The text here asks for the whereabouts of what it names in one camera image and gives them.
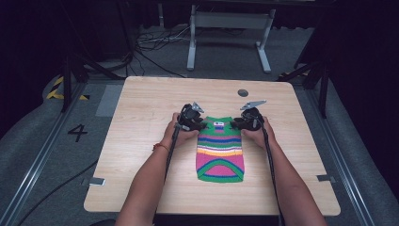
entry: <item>table leg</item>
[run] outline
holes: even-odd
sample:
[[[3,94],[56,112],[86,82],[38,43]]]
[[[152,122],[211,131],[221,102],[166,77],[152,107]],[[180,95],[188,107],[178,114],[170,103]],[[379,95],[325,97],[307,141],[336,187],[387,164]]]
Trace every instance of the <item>table leg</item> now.
[[[190,18],[190,47],[188,49],[187,70],[193,71],[196,60],[196,6],[191,7]]]
[[[263,71],[265,73],[271,73],[270,64],[269,61],[267,60],[266,52],[264,51],[264,46],[266,45],[267,37],[269,36],[270,28],[272,26],[275,13],[276,13],[275,9],[270,10],[269,18],[267,19],[266,25],[264,26],[262,41],[256,42],[259,58],[261,59]]]

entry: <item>gray carpet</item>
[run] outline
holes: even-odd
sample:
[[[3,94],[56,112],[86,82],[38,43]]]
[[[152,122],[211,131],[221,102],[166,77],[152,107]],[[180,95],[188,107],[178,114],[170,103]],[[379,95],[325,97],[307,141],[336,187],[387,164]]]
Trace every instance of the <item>gray carpet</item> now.
[[[162,67],[190,78],[274,81],[281,73],[293,69],[294,63],[311,32],[311,29],[289,30],[284,28],[271,31],[266,44],[266,53],[272,68],[270,74],[263,73],[254,47],[257,37],[261,36],[259,31],[247,30],[239,36],[232,36],[220,31],[202,32],[197,38],[196,68],[193,72],[188,72],[185,69],[188,54],[188,41],[186,40],[171,43],[161,50],[143,53]],[[137,74],[176,76],[163,71],[140,55],[136,55],[136,57],[138,60],[134,59],[131,66]],[[115,62],[102,64],[109,66],[115,64]],[[128,75],[135,75],[132,69],[127,68]],[[126,69],[118,70],[115,73],[125,76]],[[292,82],[297,83],[300,80],[300,78],[297,78]],[[49,83],[46,90],[43,91],[43,96],[48,93],[53,83],[54,81]],[[39,180],[33,187],[15,222],[19,222],[48,192],[89,166],[99,157],[117,104],[121,85],[122,82],[111,81],[101,74],[91,75],[83,93],[90,95],[89,100],[78,101],[74,106]],[[360,225],[341,175],[331,159],[327,139],[316,117],[317,112],[311,109],[311,101],[307,92],[302,87],[295,86],[295,93],[311,128],[311,133],[327,173],[336,180],[336,183],[333,183],[332,186],[342,208],[340,215],[328,217],[327,222],[329,225],[337,226]],[[24,174],[50,133],[61,107],[61,100],[45,100],[43,105],[20,120],[0,140],[1,215],[6,211],[9,202],[24,178]],[[327,122],[354,174],[375,225],[399,225],[398,202],[375,168],[332,84],[329,84],[327,96]],[[75,142],[76,135],[69,135],[68,132],[79,124],[84,125],[84,131],[88,133],[82,135],[79,142]],[[89,213],[83,208],[88,188],[82,186],[81,183],[84,179],[90,178],[93,171],[94,168],[61,187],[39,205],[23,225],[83,226],[102,219],[115,218],[116,213]]]

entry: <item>wooden table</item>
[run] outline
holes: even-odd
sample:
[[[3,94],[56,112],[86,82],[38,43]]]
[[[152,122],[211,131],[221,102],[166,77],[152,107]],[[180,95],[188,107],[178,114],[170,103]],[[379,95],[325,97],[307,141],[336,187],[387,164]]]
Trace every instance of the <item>wooden table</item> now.
[[[240,97],[246,89],[248,97]],[[201,116],[240,117],[251,101],[266,100],[258,109],[267,116],[287,157],[309,187],[325,216],[341,209],[326,174],[295,92],[289,83],[216,79],[129,77],[111,122],[94,177],[104,186],[90,186],[85,208],[118,212],[138,169],[161,140],[173,112],[197,102]],[[277,215],[279,213],[265,153],[243,137],[244,182],[200,181],[196,173],[195,138],[175,149],[157,212],[166,214]]]

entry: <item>striped sweater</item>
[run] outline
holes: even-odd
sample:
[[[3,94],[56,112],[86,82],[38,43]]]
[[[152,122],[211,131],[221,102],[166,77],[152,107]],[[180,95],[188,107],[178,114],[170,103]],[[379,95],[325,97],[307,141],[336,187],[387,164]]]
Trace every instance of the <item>striped sweater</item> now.
[[[197,148],[197,175],[200,180],[234,183],[244,180],[244,158],[241,132],[232,129],[231,117],[206,117],[205,129],[199,132]]]

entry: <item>printed number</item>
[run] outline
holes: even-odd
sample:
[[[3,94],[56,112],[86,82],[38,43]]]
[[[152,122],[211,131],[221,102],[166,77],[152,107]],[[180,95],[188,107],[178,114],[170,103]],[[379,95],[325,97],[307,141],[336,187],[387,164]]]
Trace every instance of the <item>printed number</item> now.
[[[70,131],[68,131],[68,134],[77,135],[75,142],[79,142],[80,136],[88,133],[88,132],[83,131],[84,128],[85,128],[85,125],[79,124],[78,126],[74,127]]]

